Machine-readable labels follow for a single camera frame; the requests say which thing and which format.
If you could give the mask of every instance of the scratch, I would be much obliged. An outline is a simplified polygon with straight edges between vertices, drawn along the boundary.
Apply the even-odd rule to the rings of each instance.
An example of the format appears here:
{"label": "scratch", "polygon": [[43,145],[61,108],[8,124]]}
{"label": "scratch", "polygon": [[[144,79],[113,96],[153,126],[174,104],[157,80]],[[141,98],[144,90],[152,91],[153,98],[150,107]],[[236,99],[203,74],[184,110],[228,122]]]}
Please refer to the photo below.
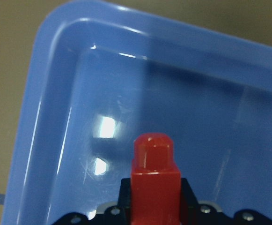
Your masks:
{"label": "scratch", "polygon": [[83,169],[84,169],[84,180],[83,180],[83,184],[85,184],[86,176],[87,176],[87,169],[86,169],[86,167],[83,165],[83,163],[81,163],[81,161],[80,161],[80,164],[81,164],[81,166],[82,166]]}
{"label": "scratch", "polygon": [[217,199],[218,199],[219,191],[221,189],[222,180],[223,180],[223,177],[224,177],[224,172],[226,170],[226,167],[227,167],[227,164],[228,164],[228,161],[229,161],[229,158],[230,158],[230,154],[231,154],[231,149],[228,149],[227,154],[223,158],[221,168],[220,168],[220,171],[219,171],[219,174],[218,174],[218,179],[216,181],[215,188],[214,188],[214,191],[213,191],[214,202],[217,201]]}

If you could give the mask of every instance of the black bracket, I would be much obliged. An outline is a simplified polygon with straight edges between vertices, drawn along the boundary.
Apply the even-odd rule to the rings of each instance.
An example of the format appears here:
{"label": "black bracket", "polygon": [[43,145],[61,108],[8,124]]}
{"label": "black bracket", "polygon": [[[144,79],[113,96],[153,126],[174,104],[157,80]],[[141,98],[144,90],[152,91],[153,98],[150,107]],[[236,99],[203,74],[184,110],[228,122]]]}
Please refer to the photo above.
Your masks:
{"label": "black bracket", "polygon": [[[53,225],[130,225],[131,179],[122,179],[118,204],[96,214],[92,220],[72,212]],[[233,218],[209,204],[199,204],[186,178],[182,178],[180,221],[182,225],[272,225],[272,220],[254,210],[240,210]]]}

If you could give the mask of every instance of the blue plastic bin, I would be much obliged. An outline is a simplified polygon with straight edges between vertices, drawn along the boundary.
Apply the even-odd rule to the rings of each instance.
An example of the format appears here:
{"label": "blue plastic bin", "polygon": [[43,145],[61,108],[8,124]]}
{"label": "blue plastic bin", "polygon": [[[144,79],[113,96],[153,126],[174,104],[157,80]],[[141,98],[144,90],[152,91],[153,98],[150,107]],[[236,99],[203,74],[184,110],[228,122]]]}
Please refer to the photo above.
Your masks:
{"label": "blue plastic bin", "polygon": [[2,224],[92,217],[145,132],[174,140],[199,200],[272,218],[272,48],[87,0],[37,34]]}

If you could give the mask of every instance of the tan floor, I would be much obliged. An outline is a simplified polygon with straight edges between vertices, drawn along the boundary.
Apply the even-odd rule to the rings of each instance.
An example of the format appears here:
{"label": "tan floor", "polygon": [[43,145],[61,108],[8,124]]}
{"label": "tan floor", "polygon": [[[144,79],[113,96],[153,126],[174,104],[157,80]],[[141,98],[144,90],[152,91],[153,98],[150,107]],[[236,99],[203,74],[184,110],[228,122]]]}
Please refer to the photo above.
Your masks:
{"label": "tan floor", "polygon": [[[110,0],[183,22],[272,45],[272,0]],[[0,193],[11,163],[36,31],[66,0],[0,0]]]}

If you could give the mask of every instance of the red peg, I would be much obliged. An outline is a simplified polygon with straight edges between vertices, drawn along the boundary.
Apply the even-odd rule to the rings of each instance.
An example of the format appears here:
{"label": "red peg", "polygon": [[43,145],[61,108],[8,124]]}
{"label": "red peg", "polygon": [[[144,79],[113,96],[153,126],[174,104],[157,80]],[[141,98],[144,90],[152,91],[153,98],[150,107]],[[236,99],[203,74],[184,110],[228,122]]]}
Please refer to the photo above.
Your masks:
{"label": "red peg", "polygon": [[132,225],[180,225],[181,173],[167,135],[148,133],[136,139],[131,189]]}

